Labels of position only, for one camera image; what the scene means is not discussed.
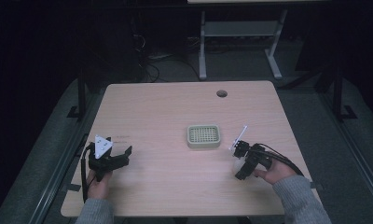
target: finger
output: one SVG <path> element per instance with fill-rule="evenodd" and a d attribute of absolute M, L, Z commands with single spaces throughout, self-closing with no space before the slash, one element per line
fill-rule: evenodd
<path fill-rule="evenodd" d="M 257 170 L 257 169 L 255 169 L 254 171 L 253 171 L 253 174 L 254 174 L 254 176 L 256 176 L 256 177 L 261 177 L 262 179 L 265 179 L 265 177 L 266 177 L 266 171 L 263 171 L 263 170 Z"/>
<path fill-rule="evenodd" d="M 105 173 L 102 181 L 105 183 L 105 184 L 108 184 L 108 182 L 110 181 L 110 178 L 112 176 L 112 171 L 111 172 L 108 172 L 108 173 Z"/>
<path fill-rule="evenodd" d="M 270 169 L 273 170 L 279 163 L 281 163 L 281 162 L 277 161 L 276 159 L 272 159 Z"/>
<path fill-rule="evenodd" d="M 90 183 L 91 180 L 96 176 L 96 172 L 93 171 L 93 170 L 90 170 L 89 173 L 88 173 L 88 178 L 87 178 L 87 182 Z"/>

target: human hand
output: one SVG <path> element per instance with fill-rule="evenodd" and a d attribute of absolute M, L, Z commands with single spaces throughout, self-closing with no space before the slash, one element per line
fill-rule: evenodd
<path fill-rule="evenodd" d="M 88 198 L 92 199 L 106 199 L 109 193 L 109 181 L 112 176 L 112 171 L 104 175 L 102 181 L 97 182 L 96 172 L 90 170 L 87 178 L 89 185 Z"/>
<path fill-rule="evenodd" d="M 291 169 L 291 167 L 275 159 L 271 160 L 271 167 L 270 169 L 268 169 L 268 171 L 262 171 L 257 169 L 253 171 L 254 176 L 261 177 L 271 185 L 277 183 L 279 180 L 296 174 L 297 173 L 293 169 Z"/>

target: hole in table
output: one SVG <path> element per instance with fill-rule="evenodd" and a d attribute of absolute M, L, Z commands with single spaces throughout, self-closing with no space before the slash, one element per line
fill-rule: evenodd
<path fill-rule="evenodd" d="M 228 92 L 227 91 L 218 91 L 216 93 L 217 96 L 221 97 L 221 98 L 224 98 L 224 97 L 227 97 L 228 96 Z"/>

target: tabletop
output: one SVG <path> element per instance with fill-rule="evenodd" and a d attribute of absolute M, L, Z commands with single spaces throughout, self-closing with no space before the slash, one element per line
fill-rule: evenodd
<path fill-rule="evenodd" d="M 225 91 L 226 97 L 219 97 Z M 187 146 L 189 125 L 214 124 L 215 148 Z M 242 140 L 266 144 L 311 179 L 276 90 L 268 81 L 110 85 L 88 137 L 111 137 L 112 156 L 133 146 L 130 164 L 114 171 L 108 200 L 122 217 L 280 215 L 283 207 L 261 178 L 234 177 L 228 148 Z M 80 164 L 72 184 L 81 185 Z M 77 217 L 82 190 L 68 190 L 62 214 Z"/>

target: perforated tray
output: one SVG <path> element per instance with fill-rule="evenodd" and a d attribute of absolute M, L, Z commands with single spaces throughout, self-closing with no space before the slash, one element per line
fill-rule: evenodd
<path fill-rule="evenodd" d="M 187 145 L 190 148 L 219 147 L 220 142 L 217 125 L 192 125 L 187 128 Z"/>

